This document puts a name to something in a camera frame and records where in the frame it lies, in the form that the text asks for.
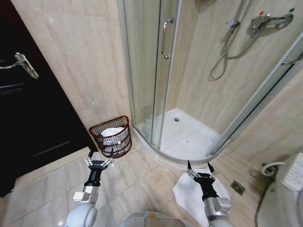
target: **glass shower door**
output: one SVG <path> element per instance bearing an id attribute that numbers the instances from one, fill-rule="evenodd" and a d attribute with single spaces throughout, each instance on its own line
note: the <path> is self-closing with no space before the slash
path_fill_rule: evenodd
<path id="1" fill-rule="evenodd" d="M 124 0 L 134 125 L 152 140 L 152 117 L 156 81 L 159 0 Z"/>
<path id="2" fill-rule="evenodd" d="M 160 147 L 178 0 L 123 0 L 134 127 Z"/>

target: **floor drain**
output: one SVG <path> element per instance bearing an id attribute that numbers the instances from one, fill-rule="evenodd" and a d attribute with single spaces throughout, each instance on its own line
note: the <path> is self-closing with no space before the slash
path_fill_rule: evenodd
<path id="1" fill-rule="evenodd" d="M 235 180 L 232 182 L 231 187 L 239 194 L 239 195 L 243 195 L 245 188 L 239 184 L 238 182 L 236 182 Z"/>

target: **shower faucet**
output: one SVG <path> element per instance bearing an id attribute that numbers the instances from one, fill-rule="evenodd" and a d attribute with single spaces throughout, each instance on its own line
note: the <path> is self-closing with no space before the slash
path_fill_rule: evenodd
<path id="1" fill-rule="evenodd" d="M 287 27 L 293 20 L 292 12 L 294 8 L 290 9 L 287 14 L 281 17 L 272 17 L 269 13 L 264 15 L 264 11 L 260 12 L 259 16 L 251 20 L 250 29 L 252 30 L 251 38 L 257 36 L 261 30 L 268 26 L 281 29 Z"/>

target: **shower hose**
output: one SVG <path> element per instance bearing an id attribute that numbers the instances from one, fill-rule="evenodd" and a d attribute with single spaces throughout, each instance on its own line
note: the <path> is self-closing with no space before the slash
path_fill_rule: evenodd
<path id="1" fill-rule="evenodd" d="M 240 27 L 242 25 L 242 21 L 245 18 L 247 12 L 248 12 L 248 9 L 250 7 L 251 1 L 252 0 L 250 0 L 249 3 L 248 3 L 248 5 L 247 5 L 247 7 L 245 9 L 245 12 L 244 12 L 244 14 L 243 14 L 243 16 L 242 16 L 242 18 L 240 20 L 239 25 L 236 26 L 236 27 L 231 27 L 230 28 L 228 38 L 226 39 L 226 41 L 224 43 L 224 46 L 223 46 L 223 53 L 222 53 L 221 57 L 219 58 L 219 60 L 216 62 L 216 64 L 213 66 L 213 68 L 211 69 L 211 71 L 209 73 L 209 77 L 211 79 L 213 79 L 213 80 L 220 79 L 224 75 L 224 73 L 226 71 L 226 68 L 227 68 L 227 60 L 228 59 L 237 59 L 237 58 L 243 56 L 248 51 L 248 49 L 253 45 L 253 43 L 255 42 L 255 40 L 257 38 L 257 35 L 254 38 L 251 38 L 248 46 L 243 51 L 241 51 L 239 54 L 234 55 L 234 56 L 228 56 L 228 50 L 230 49 L 230 47 L 231 47 L 231 45 L 232 45 L 232 43 L 233 43 L 233 41 L 234 41 L 234 39 L 235 39 L 235 37 L 236 37 L 236 35 L 238 33 L 238 30 L 240 29 Z M 238 21 L 238 19 L 240 17 L 240 14 L 242 12 L 242 9 L 244 7 L 245 2 L 246 2 L 246 0 L 242 0 L 241 4 L 239 5 L 239 8 L 238 8 L 238 11 L 237 11 L 237 14 L 236 14 L 234 20 Z M 222 71 L 222 73 L 218 77 L 215 77 L 214 76 L 214 70 L 219 66 L 219 64 L 220 64 L 220 62 L 222 60 L 224 60 L 223 61 L 223 71 Z"/>

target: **wicker basket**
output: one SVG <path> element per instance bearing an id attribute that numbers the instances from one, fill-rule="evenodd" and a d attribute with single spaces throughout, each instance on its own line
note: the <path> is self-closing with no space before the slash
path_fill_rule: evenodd
<path id="1" fill-rule="evenodd" d="M 112 136 L 101 136 L 101 132 L 108 128 L 123 127 L 124 129 Z M 99 149 L 105 157 L 109 157 L 113 150 L 113 158 L 122 157 L 132 147 L 132 138 L 127 116 L 117 117 L 110 121 L 97 124 L 89 129 Z"/>

